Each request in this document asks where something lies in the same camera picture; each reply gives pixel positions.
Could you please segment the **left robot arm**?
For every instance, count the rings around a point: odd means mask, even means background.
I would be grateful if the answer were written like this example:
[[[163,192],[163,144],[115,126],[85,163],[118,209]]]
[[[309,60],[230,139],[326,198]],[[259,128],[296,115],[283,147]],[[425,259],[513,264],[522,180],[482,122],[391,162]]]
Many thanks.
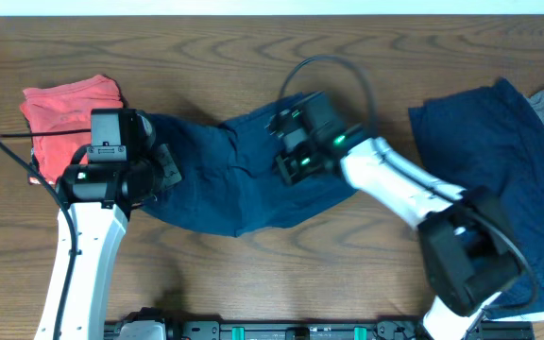
[[[102,339],[117,251],[132,210],[181,180],[168,144],[88,145],[59,179],[59,236],[38,339]]]

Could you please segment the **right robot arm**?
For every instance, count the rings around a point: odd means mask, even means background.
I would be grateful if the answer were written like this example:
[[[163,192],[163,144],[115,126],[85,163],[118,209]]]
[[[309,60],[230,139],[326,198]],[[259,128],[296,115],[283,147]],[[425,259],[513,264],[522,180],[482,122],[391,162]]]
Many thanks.
[[[417,338],[468,338],[525,272],[506,213],[489,189],[467,190],[432,176],[384,138],[348,127],[324,93],[278,103],[268,128],[283,144],[276,163],[287,184],[334,174],[416,232],[435,292]]]

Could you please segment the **dark navy denim shorts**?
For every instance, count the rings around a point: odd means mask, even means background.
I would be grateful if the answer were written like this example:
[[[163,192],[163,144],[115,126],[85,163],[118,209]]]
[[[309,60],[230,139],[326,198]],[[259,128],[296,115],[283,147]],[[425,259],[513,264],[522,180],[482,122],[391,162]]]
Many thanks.
[[[334,175],[288,185],[275,164],[281,142],[266,126],[277,106],[302,99],[297,93],[217,126],[165,114],[150,117],[156,143],[171,146],[182,179],[148,199],[145,213],[191,231],[238,237],[265,227],[292,228],[355,194]]]

